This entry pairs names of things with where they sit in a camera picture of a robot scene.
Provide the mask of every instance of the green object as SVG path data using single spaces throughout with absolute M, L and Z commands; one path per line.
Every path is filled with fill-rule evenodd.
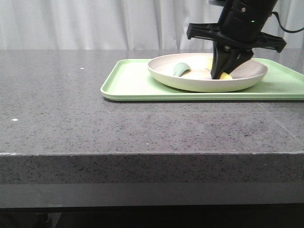
M 189 70 L 191 68 L 187 63 L 178 63 L 173 68 L 173 76 L 180 77 Z
M 150 59 L 118 61 L 100 90 L 113 101 L 304 100 L 304 75 L 269 59 L 254 60 L 268 67 L 267 74 L 236 92 L 197 93 L 166 86 L 150 75 Z

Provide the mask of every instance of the yellow lemon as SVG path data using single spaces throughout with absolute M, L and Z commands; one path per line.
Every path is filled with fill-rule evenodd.
M 222 75 L 220 76 L 220 80 L 229 80 L 229 79 L 232 79 L 232 77 L 225 72 L 223 72 Z

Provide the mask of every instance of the table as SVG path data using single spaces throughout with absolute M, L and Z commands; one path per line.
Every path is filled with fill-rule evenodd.
M 0 208 L 304 203 L 303 102 L 100 93 L 121 59 L 189 52 L 211 50 L 2 50 Z

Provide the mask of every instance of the countertop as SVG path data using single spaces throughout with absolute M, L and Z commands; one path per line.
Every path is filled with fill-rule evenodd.
M 0 51 L 0 186 L 303 184 L 302 101 L 103 98 L 117 61 L 186 52 L 211 51 Z M 254 53 L 304 73 L 303 49 Z

